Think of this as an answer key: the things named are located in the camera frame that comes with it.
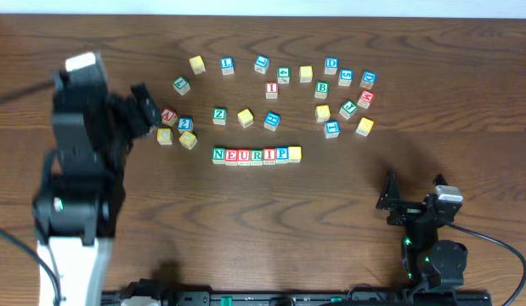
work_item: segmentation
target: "plain yellow cube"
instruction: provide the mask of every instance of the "plain yellow cube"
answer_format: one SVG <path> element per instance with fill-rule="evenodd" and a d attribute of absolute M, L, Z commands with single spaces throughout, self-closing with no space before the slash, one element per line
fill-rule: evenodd
<path fill-rule="evenodd" d="M 238 113 L 238 121 L 242 127 L 247 128 L 253 124 L 253 114 L 248 109 L 245 109 Z"/>
<path fill-rule="evenodd" d="M 206 67 L 204 66 L 204 61 L 202 60 L 202 57 L 200 55 L 189 59 L 189 62 L 191 63 L 191 67 L 193 68 L 193 72 L 196 75 L 197 74 L 201 74 L 202 72 L 206 71 Z"/>
<path fill-rule="evenodd" d="M 303 149 L 301 147 L 289 147 L 289 162 L 300 162 L 303 158 Z"/>
<path fill-rule="evenodd" d="M 355 132 L 363 136 L 368 136 L 368 133 L 370 133 L 373 126 L 374 122 L 371 119 L 363 117 L 363 119 L 361 119 L 361 122 L 359 122 L 357 131 Z"/>
<path fill-rule="evenodd" d="M 300 67 L 300 82 L 312 82 L 314 76 L 314 70 L 312 66 L 301 66 Z"/>
<path fill-rule="evenodd" d="M 170 128 L 157 129 L 157 141 L 161 145 L 172 144 L 172 130 Z"/>
<path fill-rule="evenodd" d="M 196 145 L 196 136 L 189 131 L 185 131 L 179 138 L 179 143 L 185 148 L 191 150 Z"/>
<path fill-rule="evenodd" d="M 315 119 L 317 122 L 326 122 L 331 117 L 329 105 L 320 105 L 315 108 Z"/>

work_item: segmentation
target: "white wall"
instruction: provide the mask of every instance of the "white wall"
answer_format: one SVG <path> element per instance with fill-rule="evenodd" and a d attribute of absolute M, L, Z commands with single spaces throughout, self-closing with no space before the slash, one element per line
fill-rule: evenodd
<path fill-rule="evenodd" d="M 0 13 L 526 19 L 526 0 L 0 0 Z"/>

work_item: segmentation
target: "wooden cube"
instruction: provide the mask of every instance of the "wooden cube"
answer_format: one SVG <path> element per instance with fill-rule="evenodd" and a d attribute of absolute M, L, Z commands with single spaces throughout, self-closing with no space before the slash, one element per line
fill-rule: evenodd
<path fill-rule="evenodd" d="M 212 162 L 214 164 L 222 165 L 225 163 L 225 149 L 213 148 L 212 151 Z"/>
<path fill-rule="evenodd" d="M 238 166 L 251 166 L 252 164 L 252 151 L 251 150 L 238 150 Z"/>
<path fill-rule="evenodd" d="M 361 122 L 359 122 L 357 131 L 355 132 L 357 134 L 361 134 L 366 137 L 368 136 L 368 133 L 370 133 L 373 126 L 374 126 L 374 122 L 371 119 L 363 117 L 363 119 L 361 119 Z"/>
<path fill-rule="evenodd" d="M 329 93 L 329 83 L 328 82 L 317 82 L 315 84 L 315 98 L 326 99 L 327 94 Z"/>
<path fill-rule="evenodd" d="M 351 100 L 348 100 L 346 103 L 344 103 L 344 105 L 342 105 L 339 113 L 344 118 L 349 119 L 355 114 L 355 111 L 357 111 L 357 105 L 355 105 L 355 103 Z"/>
<path fill-rule="evenodd" d="M 174 81 L 174 89 L 176 89 L 179 94 L 184 95 L 191 90 L 191 86 L 185 77 L 180 76 Z"/>
<path fill-rule="evenodd" d="M 190 58 L 189 62 L 191 63 L 191 68 L 193 68 L 193 72 L 196 75 L 206 71 L 204 61 L 202 61 L 202 57 L 200 55 L 195 56 L 194 58 Z"/>
<path fill-rule="evenodd" d="M 247 128 L 253 124 L 253 114 L 248 109 L 245 109 L 238 113 L 238 121 L 243 128 Z"/>
<path fill-rule="evenodd" d="M 276 148 L 276 164 L 283 164 L 289 162 L 289 148 Z"/>
<path fill-rule="evenodd" d="M 263 165 L 263 150 L 252 150 L 252 166 Z"/>
<path fill-rule="evenodd" d="M 179 143 L 185 148 L 191 150 L 196 145 L 196 136 L 189 131 L 185 131 L 179 138 Z"/>
<path fill-rule="evenodd" d="M 257 59 L 255 59 L 255 71 L 256 72 L 265 74 L 266 71 L 269 69 L 269 66 L 270 66 L 270 59 L 268 57 L 258 55 Z"/>
<path fill-rule="evenodd" d="M 375 97 L 376 95 L 374 93 L 371 93 L 368 90 L 363 90 L 359 97 L 359 100 L 357 101 L 357 105 L 364 109 L 368 109 L 372 101 L 374 101 Z"/>
<path fill-rule="evenodd" d="M 291 80 L 291 69 L 289 69 L 289 67 L 278 68 L 278 83 L 279 84 L 289 84 L 290 80 Z"/>
<path fill-rule="evenodd" d="M 338 79 L 338 86 L 349 86 L 353 81 L 353 70 L 342 69 L 340 70 L 340 78 Z"/>
<path fill-rule="evenodd" d="M 263 165 L 275 165 L 276 164 L 276 149 L 264 149 L 263 150 Z"/>
<path fill-rule="evenodd" d="M 325 138 L 335 138 L 340 134 L 340 125 L 338 121 L 325 122 Z"/>
<path fill-rule="evenodd" d="M 312 82 L 313 76 L 314 71 L 312 70 L 312 66 L 300 67 L 300 82 Z"/>
<path fill-rule="evenodd" d="M 303 158 L 303 149 L 299 146 L 289 147 L 289 162 L 300 162 Z"/>
<path fill-rule="evenodd" d="M 325 74 L 336 75 L 338 70 L 338 59 L 337 58 L 326 58 L 325 59 Z"/>
<path fill-rule="evenodd" d="M 266 99 L 278 99 L 278 83 L 266 83 Z"/>
<path fill-rule="evenodd" d="M 179 133 L 193 132 L 193 119 L 191 119 L 191 118 L 179 118 L 178 131 L 179 131 Z"/>
<path fill-rule="evenodd" d="M 225 150 L 225 165 L 238 166 L 238 150 Z"/>
<path fill-rule="evenodd" d="M 161 113 L 162 123 L 173 127 L 174 123 L 178 120 L 178 115 L 173 110 L 165 109 Z"/>
<path fill-rule="evenodd" d="M 227 110 L 214 108 L 213 109 L 213 124 L 225 125 L 227 124 Z"/>
<path fill-rule="evenodd" d="M 320 105 L 315 108 L 315 120 L 317 122 L 325 122 L 331 117 L 331 109 L 329 105 Z"/>
<path fill-rule="evenodd" d="M 372 71 L 365 71 L 363 78 L 361 79 L 360 86 L 366 89 L 372 89 L 372 86 L 376 83 L 376 73 Z"/>
<path fill-rule="evenodd" d="M 221 59 L 221 72 L 224 76 L 235 74 L 235 62 L 232 58 Z"/>
<path fill-rule="evenodd" d="M 158 128 L 157 129 L 157 141 L 161 145 L 172 144 L 172 130 L 170 128 Z"/>
<path fill-rule="evenodd" d="M 278 125 L 280 125 L 280 115 L 269 112 L 268 115 L 266 115 L 266 119 L 264 119 L 264 128 L 275 131 Z"/>

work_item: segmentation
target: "wooden table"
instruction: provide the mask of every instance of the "wooden table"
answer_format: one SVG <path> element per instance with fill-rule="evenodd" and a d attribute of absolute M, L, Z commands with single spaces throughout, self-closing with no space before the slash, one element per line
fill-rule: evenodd
<path fill-rule="evenodd" d="M 101 50 L 110 89 L 127 94 L 145 81 L 159 107 L 192 116 L 198 144 L 135 143 L 106 289 L 142 277 L 209 285 L 214 290 L 347 290 L 360 282 L 407 281 L 400 262 L 403 228 L 375 209 L 385 173 L 398 174 L 404 197 L 419 201 L 443 173 L 465 196 L 456 222 L 515 246 L 526 257 L 526 20 L 232 18 L 181 16 L 0 15 L 0 95 L 49 79 L 64 60 Z M 253 70 L 271 59 L 266 75 Z M 194 76 L 188 58 L 201 55 Z M 219 59 L 236 71 L 223 77 Z M 323 74 L 325 57 L 354 70 L 350 88 Z M 291 84 L 266 100 L 265 81 L 291 67 Z M 314 81 L 299 83 L 312 65 Z M 363 70 L 378 74 L 376 100 L 349 121 Z M 184 75 L 180 96 L 172 80 Z M 331 83 L 314 98 L 317 80 Z M 31 198 L 42 157 L 54 146 L 52 90 L 0 104 L 0 226 L 32 246 Z M 314 119 L 328 104 L 342 132 L 325 139 Z M 212 108 L 229 110 L 226 127 Z M 243 129 L 238 111 L 255 124 Z M 263 128 L 268 111 L 277 132 Z M 376 124 L 354 133 L 362 116 Z M 300 164 L 216 166 L 212 147 L 301 145 Z M 467 245 L 465 288 L 488 290 L 502 304 L 519 282 L 518 259 L 452 229 L 441 239 Z M 34 305 L 38 269 L 0 241 L 0 305 Z M 526 305 L 526 287 L 515 305 Z"/>

